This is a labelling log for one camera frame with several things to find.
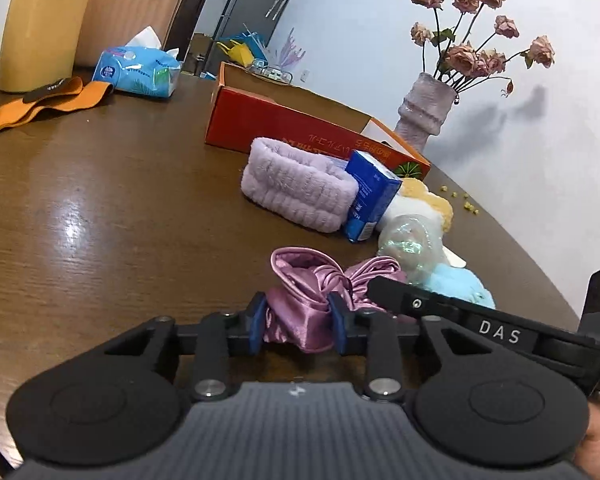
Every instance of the orange cardboard box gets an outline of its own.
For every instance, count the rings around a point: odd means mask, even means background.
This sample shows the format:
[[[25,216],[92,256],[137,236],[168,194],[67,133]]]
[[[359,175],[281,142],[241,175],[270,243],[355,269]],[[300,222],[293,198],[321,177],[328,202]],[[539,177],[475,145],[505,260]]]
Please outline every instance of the orange cardboard box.
[[[249,153],[256,137],[344,160],[371,153],[398,176],[424,178],[430,163],[376,118],[304,88],[222,63],[205,142]]]

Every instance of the refrigerator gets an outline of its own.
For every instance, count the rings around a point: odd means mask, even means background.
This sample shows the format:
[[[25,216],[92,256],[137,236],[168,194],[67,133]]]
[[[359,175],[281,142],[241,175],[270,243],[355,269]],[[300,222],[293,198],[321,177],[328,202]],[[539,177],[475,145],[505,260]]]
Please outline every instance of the refrigerator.
[[[228,57],[218,48],[216,41],[221,38],[227,38],[245,31],[245,25],[251,32],[257,32],[261,35],[265,45],[273,35],[276,24],[280,20],[282,11],[273,20],[273,16],[278,10],[272,12],[268,18],[265,17],[267,11],[271,8],[275,0],[227,0],[224,10],[218,21],[218,26],[213,35],[213,41],[206,53],[206,59],[203,66],[204,71],[213,75],[218,75],[220,63],[229,61]]]

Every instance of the pink satin scrunchie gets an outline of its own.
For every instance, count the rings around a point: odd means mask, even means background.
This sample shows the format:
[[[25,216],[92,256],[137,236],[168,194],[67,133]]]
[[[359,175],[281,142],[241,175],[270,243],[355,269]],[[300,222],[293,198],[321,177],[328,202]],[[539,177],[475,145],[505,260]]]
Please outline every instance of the pink satin scrunchie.
[[[347,270],[326,254],[304,247],[284,247],[271,254],[271,267],[282,281],[267,291],[264,341],[293,343],[305,353],[333,346],[327,294],[337,292],[350,310],[380,309],[366,298],[366,284],[376,276],[405,281],[400,265],[376,256]]]

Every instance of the orange strap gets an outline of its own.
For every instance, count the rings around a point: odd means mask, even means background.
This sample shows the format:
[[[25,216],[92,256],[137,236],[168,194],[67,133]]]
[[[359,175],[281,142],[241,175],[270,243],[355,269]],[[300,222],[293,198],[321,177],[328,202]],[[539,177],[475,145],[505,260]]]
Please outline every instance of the orange strap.
[[[26,104],[22,102],[22,98],[19,98],[0,106],[0,130],[29,123],[45,108],[52,108],[60,112],[92,108],[102,101],[112,89],[113,86],[110,83],[103,81],[92,81],[83,86],[82,79],[74,77],[60,94],[44,96]]]

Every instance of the pink suitcase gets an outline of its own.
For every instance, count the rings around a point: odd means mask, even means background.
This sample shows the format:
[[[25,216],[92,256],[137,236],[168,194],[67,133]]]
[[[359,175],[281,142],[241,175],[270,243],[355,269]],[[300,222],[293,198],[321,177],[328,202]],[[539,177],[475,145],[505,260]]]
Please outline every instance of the pink suitcase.
[[[82,20],[77,66],[95,66],[106,48],[126,44],[151,25],[164,44],[181,0],[89,0]]]

